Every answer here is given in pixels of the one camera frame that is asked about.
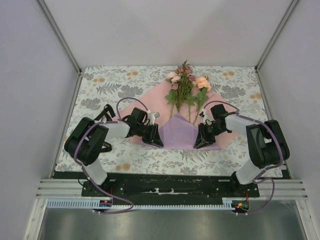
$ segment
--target floral pattern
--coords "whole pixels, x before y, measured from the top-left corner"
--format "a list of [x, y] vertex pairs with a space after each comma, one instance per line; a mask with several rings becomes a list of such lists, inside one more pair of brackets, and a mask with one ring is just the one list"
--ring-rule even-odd
[[[64, 140], [83, 117], [94, 119], [104, 105], [116, 110], [123, 97], [142, 97], [166, 79], [177, 66], [89, 66], [83, 79]], [[264, 103], [253, 67], [192, 66], [196, 77], [208, 76], [212, 91], [236, 105], [242, 115], [265, 121]], [[123, 110], [132, 100], [123, 101]], [[139, 174], [229, 176], [249, 159], [247, 139], [238, 135], [224, 150], [165, 150], [134, 144], [127, 138], [108, 141], [112, 151], [101, 153], [99, 160], [106, 172]], [[61, 151], [56, 171], [81, 171], [68, 153]], [[279, 169], [266, 173], [282, 177]]]

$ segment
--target wall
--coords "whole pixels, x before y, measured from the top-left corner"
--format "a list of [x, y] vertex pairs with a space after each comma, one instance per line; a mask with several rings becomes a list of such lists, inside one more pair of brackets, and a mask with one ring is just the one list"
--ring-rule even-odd
[[81, 65], [255, 66], [290, 0], [46, 0]]
[[320, 223], [320, 2], [302, 0], [261, 69], [271, 110], [290, 148], [289, 167]]
[[19, 240], [77, 76], [36, 1], [2, 0], [0, 29], [0, 238]]

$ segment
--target purple cable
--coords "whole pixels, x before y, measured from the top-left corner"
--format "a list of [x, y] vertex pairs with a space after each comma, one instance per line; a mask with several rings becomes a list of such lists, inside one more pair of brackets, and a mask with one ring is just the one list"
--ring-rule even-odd
[[254, 210], [254, 211], [251, 211], [251, 212], [247, 212], [247, 213], [238, 213], [238, 215], [241, 215], [241, 216], [247, 216], [247, 215], [252, 215], [252, 214], [256, 214], [256, 213], [259, 213], [261, 212], [262, 210], [264, 210], [270, 203], [271, 203], [271, 200], [272, 198], [274, 197], [274, 194], [275, 194], [275, 181], [271, 178], [271, 177], [266, 177], [260, 181], [257, 181], [258, 178], [260, 178], [266, 171], [270, 170], [270, 169], [275, 169], [275, 168], [278, 168], [280, 167], [283, 163], [284, 163], [284, 156], [282, 154], [282, 151], [281, 151], [281, 147], [279, 145], [279, 142], [275, 136], [275, 134], [271, 131], [271, 129], [262, 121], [259, 121], [259, 120], [255, 120], [251, 117], [247, 117], [247, 116], [242, 116], [242, 115], [239, 115], [237, 114], [239, 118], [242, 118], [242, 119], [246, 119], [246, 120], [249, 120], [249, 121], [252, 121], [252, 122], [255, 122], [255, 123], [258, 123], [260, 125], [262, 125], [266, 130], [267, 132], [271, 135], [271, 138], [272, 140], [274, 141], [274, 144], [276, 146], [276, 149], [278, 150], [278, 153], [279, 153], [279, 157], [280, 157], [280, 161], [277, 165], [274, 165], [274, 166], [269, 166], [267, 167], [265, 170], [263, 170], [261, 173], [259, 173], [254, 179], [253, 179], [253, 183], [254, 184], [261, 184], [263, 183], [264, 181], [267, 181], [267, 180], [270, 180], [272, 182], [272, 192], [271, 192], [271, 195], [270, 195], [270, 198], [269, 200], [266, 202], [266, 204], [257, 209], [257, 210]]
[[122, 102], [123, 100], [126, 100], [126, 99], [132, 99], [132, 100], [138, 101], [138, 102], [141, 103], [142, 106], [144, 106], [144, 108], [148, 111], [147, 106], [146, 106], [142, 101], [140, 101], [139, 99], [136, 99], [136, 98], [130, 97], [130, 96], [124, 97], [124, 98], [121, 98], [121, 99], [117, 102], [117, 104], [116, 104], [116, 113], [118, 114], [119, 119], [122, 119], [121, 116], [120, 116], [120, 111], [119, 111], [119, 103]]
[[119, 211], [110, 211], [110, 212], [100, 212], [101, 214], [105, 214], [105, 215], [109, 215], [109, 214], [120, 214], [120, 213], [126, 213], [126, 212], [129, 212], [135, 205], [132, 201], [130, 200], [127, 200], [127, 199], [124, 199], [122, 197], [119, 197], [119, 196], [115, 196], [111, 193], [108, 193], [106, 192], [105, 190], [103, 190], [90, 176], [89, 174], [87, 173], [87, 171], [83, 168], [82, 166], [82, 163], [77, 159], [77, 155], [78, 155], [78, 152], [79, 152], [79, 149], [80, 149], [80, 146], [82, 145], [82, 143], [84, 142], [85, 138], [87, 137], [87, 135], [92, 131], [92, 129], [94, 129], [96, 126], [98, 125], [101, 125], [101, 124], [104, 124], [104, 123], [117, 123], [117, 121], [107, 121], [107, 122], [103, 122], [103, 121], [100, 121], [100, 122], [96, 122], [95, 124], [93, 124], [91, 127], [89, 127], [89, 129], [85, 132], [85, 134], [83, 135], [83, 137], [81, 138], [78, 146], [76, 147], [75, 149], [75, 152], [74, 152], [74, 161], [79, 164], [81, 167], [82, 167], [82, 171], [84, 172], [84, 174], [86, 175], [86, 177], [88, 178], [88, 180], [99, 190], [101, 191], [103, 194], [109, 196], [109, 197], [112, 197], [112, 198], [115, 198], [115, 199], [118, 199], [120, 201], [123, 201], [123, 202], [126, 202], [128, 204], [130, 204], [131, 206], [129, 208], [126, 208], [126, 209], [123, 209], [123, 210], [119, 210]]
[[230, 104], [230, 103], [227, 103], [227, 102], [225, 102], [225, 101], [219, 101], [219, 100], [215, 100], [215, 101], [210, 101], [210, 102], [208, 102], [206, 105], [204, 105], [204, 109], [206, 108], [206, 106], [208, 106], [209, 104], [212, 104], [212, 103], [222, 103], [222, 104], [227, 104], [227, 105], [229, 105], [230, 107], [233, 107], [235, 110], [236, 110], [236, 112], [239, 112], [240, 111], [240, 109], [239, 108], [237, 108], [236, 106], [233, 106], [232, 104]]

